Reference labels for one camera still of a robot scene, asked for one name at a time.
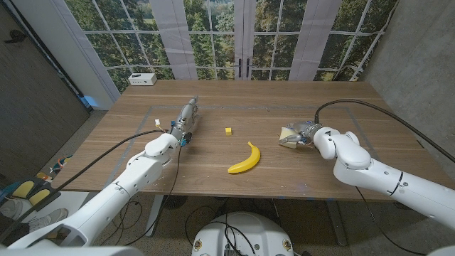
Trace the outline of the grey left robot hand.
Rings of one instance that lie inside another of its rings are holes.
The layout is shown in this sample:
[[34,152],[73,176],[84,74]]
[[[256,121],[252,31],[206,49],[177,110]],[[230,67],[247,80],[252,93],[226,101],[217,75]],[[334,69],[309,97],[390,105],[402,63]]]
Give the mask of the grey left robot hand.
[[186,105],[183,106],[170,131],[170,135],[174,136],[178,140],[180,146],[186,145],[190,140],[190,133],[192,132],[197,118],[198,96],[194,96]]

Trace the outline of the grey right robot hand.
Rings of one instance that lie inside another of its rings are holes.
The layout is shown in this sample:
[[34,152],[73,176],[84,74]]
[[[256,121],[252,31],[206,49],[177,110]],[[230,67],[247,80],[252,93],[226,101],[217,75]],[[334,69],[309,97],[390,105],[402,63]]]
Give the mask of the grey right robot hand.
[[309,146],[314,142],[314,135],[320,128],[321,124],[312,121],[289,123],[282,127],[278,144],[290,149],[295,149],[298,145]]

